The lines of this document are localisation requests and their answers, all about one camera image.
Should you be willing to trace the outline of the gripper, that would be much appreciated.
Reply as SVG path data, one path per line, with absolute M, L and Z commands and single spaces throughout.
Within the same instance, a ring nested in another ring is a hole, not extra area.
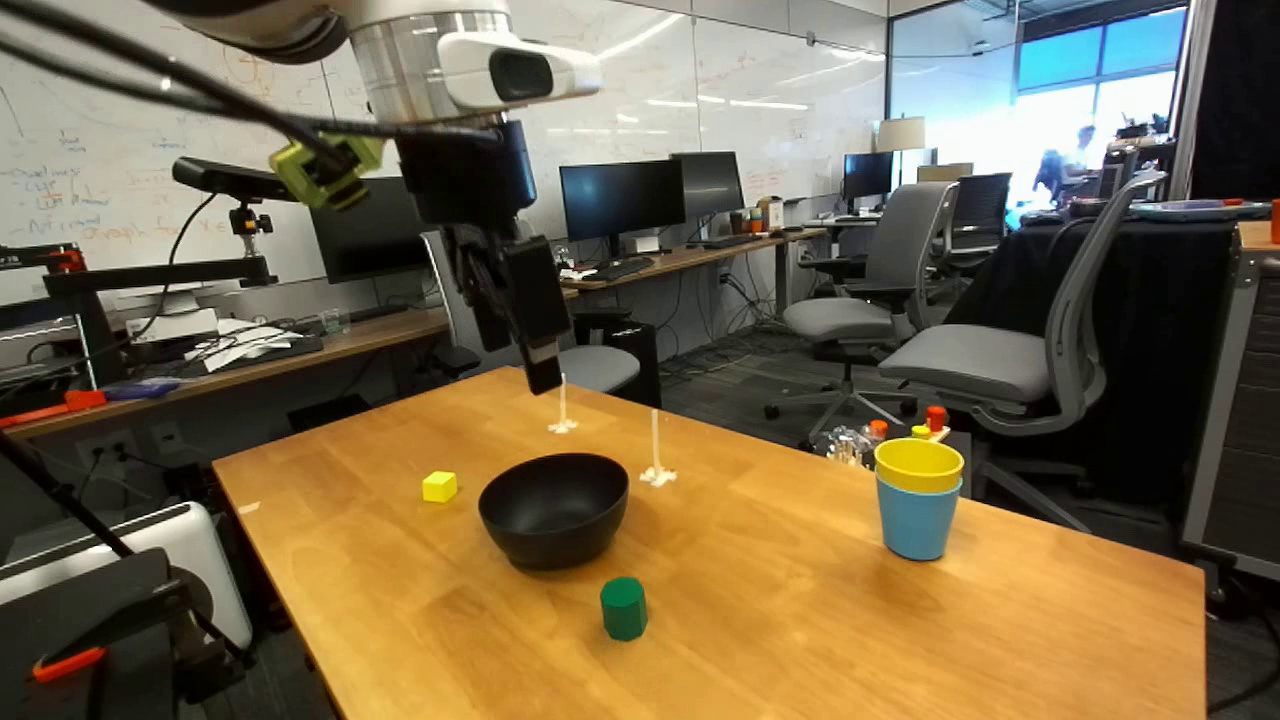
M 500 120 L 483 128 L 417 128 L 398 138 L 398 154 L 404 187 L 429 225 L 467 225 L 489 252 L 506 251 L 511 338 L 529 391 L 544 395 L 563 384 L 559 341 L 571 320 L 550 243 L 543 236 L 517 243 L 517 215 L 538 199 L 527 145 L 521 120 Z M 475 354 L 509 350 L 500 300 L 463 250 L 447 251 L 447 306 L 456 345 Z

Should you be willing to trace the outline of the black bowl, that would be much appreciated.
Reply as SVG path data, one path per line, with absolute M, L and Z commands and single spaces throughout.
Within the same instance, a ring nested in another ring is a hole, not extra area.
M 613 459 L 553 454 L 493 478 L 477 498 L 477 511 L 509 564 L 559 571 L 609 548 L 627 511 L 630 483 Z

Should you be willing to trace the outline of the green block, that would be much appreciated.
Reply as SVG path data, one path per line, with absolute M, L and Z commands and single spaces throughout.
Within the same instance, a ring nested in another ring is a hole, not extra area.
M 599 594 L 602 621 L 613 641 L 630 642 L 640 638 L 649 623 L 646 594 L 635 577 L 617 577 L 608 580 Z

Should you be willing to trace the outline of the white stick on base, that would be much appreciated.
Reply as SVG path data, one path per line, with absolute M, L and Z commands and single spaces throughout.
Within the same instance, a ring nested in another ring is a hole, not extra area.
M 579 427 L 579 423 L 570 416 L 568 406 L 568 379 L 566 373 L 559 374 L 559 387 L 557 389 L 557 407 L 558 414 L 554 423 L 548 427 L 548 430 L 553 434 L 568 434 Z
M 678 479 L 678 473 L 664 462 L 662 455 L 662 419 L 658 409 L 650 410 L 650 450 L 652 462 L 640 475 L 640 482 L 652 488 L 660 488 Z

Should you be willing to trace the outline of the long wooden desk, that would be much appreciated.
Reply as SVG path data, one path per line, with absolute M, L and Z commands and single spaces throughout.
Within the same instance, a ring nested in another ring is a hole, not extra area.
M 562 283 L 564 299 L 575 299 L 582 293 L 617 290 L 625 284 L 655 279 L 677 272 L 685 272 L 698 266 L 723 263 L 731 258 L 748 252 L 771 249 L 774 255 L 774 300 L 777 307 L 782 307 L 790 300 L 788 286 L 788 250 L 790 245 L 797 241 L 817 240 L 826 233 L 826 228 L 805 228 L 791 232 L 781 237 L 760 237 L 750 243 L 741 243 L 728 249 L 677 249 L 669 254 L 658 256 L 653 264 L 641 272 L 626 275 L 617 282 L 585 282 L 566 281 Z M 220 372 L 212 375 L 202 375 L 189 383 L 179 386 L 177 389 L 157 398 L 127 400 L 106 402 L 78 411 L 64 413 L 36 413 L 33 418 L 22 423 L 0 421 L 0 430 L 6 430 L 14 439 L 58 433 L 74 427 L 90 425 L 105 421 L 115 416 L 125 416 L 136 413 L 151 411 L 170 404 L 178 404 L 189 398 L 212 395 L 227 389 L 247 386 L 255 382 L 300 372 L 305 368 L 320 366 L 335 363 L 347 357 L 356 357 L 372 354 L 383 348 L 404 345 L 419 340 L 443 336 L 449 329 L 445 311 L 442 309 L 406 310 L 389 316 L 361 322 L 347 334 L 329 336 L 323 340 L 323 347 L 311 354 L 302 354 L 292 357 L 279 357 L 268 363 Z

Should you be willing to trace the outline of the row of monitors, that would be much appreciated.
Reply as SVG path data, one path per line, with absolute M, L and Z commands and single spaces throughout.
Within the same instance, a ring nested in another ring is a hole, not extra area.
M 732 151 L 673 152 L 667 159 L 559 168 L 564 237 L 603 240 L 621 255 L 627 233 L 660 231 L 745 209 Z

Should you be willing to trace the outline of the heap of papers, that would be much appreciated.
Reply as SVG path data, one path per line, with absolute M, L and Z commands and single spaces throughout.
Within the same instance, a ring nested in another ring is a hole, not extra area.
M 305 343 L 320 340 L 314 333 L 280 328 L 265 322 L 247 322 L 220 318 L 211 340 L 201 340 L 183 355 L 187 368 L 204 374 L 230 369 L 239 361 L 259 360 L 275 351 L 303 348 Z

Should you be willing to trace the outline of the table lamp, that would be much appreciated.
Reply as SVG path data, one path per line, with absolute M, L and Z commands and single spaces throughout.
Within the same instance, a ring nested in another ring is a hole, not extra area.
M 901 186 L 906 168 L 904 154 L 929 147 L 925 118 L 900 117 L 883 119 L 877 127 L 874 145 L 877 152 L 888 152 L 891 159 L 897 163 L 896 186 Z

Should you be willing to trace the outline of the yellow cup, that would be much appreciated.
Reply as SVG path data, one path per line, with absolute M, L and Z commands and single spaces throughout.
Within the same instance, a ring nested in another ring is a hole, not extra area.
M 876 447 L 874 459 L 877 478 L 908 493 L 946 495 L 963 483 L 965 457 L 929 439 L 888 439 Z

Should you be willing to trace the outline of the blue cup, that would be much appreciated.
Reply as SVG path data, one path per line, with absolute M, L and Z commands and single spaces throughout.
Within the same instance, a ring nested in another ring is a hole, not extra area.
M 901 489 L 876 477 L 879 524 L 884 547 L 901 559 L 932 562 L 945 556 L 957 501 L 959 478 L 945 492 Z

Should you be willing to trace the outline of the stand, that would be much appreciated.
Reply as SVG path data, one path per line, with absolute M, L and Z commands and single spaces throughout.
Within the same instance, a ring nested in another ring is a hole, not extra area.
M 195 575 L 129 547 L 3 432 L 0 457 L 114 555 L 0 601 L 0 720 L 179 720 L 243 679 L 253 655 L 214 624 Z

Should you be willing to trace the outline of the person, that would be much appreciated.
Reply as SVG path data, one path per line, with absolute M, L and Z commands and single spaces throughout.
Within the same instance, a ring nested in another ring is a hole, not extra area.
M 1091 173 L 1089 150 L 1094 141 L 1096 126 L 1079 128 L 1074 145 L 1066 149 L 1044 150 L 1036 170 L 1032 190 L 1044 190 L 1052 202 L 1057 202 L 1071 187 L 1080 184 Z

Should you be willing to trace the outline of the window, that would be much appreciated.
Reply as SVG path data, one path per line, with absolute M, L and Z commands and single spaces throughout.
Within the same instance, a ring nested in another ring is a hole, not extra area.
M 1024 33 L 1014 118 L 1034 169 L 1044 150 L 1066 149 L 1080 127 L 1096 126 L 1091 173 L 1061 199 L 1088 188 L 1111 142 L 1169 132 L 1187 15 L 1185 3 L 1172 1 L 1056 35 Z

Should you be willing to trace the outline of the table with black cloth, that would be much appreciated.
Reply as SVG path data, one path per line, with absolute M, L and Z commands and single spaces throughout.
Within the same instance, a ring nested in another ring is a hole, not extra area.
M 945 320 L 1042 334 L 1089 228 L 1087 220 L 1024 224 L 983 263 Z M 1105 498 L 1179 500 L 1203 424 L 1234 249 L 1231 223 L 1125 222 L 1094 287 L 1102 397 L 1068 430 L 998 447 L 1083 466 Z

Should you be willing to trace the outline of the grey tray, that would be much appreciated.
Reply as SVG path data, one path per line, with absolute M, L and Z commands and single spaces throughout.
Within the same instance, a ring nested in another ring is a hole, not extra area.
M 1134 202 L 1130 214 L 1153 223 L 1210 223 L 1268 220 L 1271 202 L 1243 199 L 1197 199 L 1166 202 Z

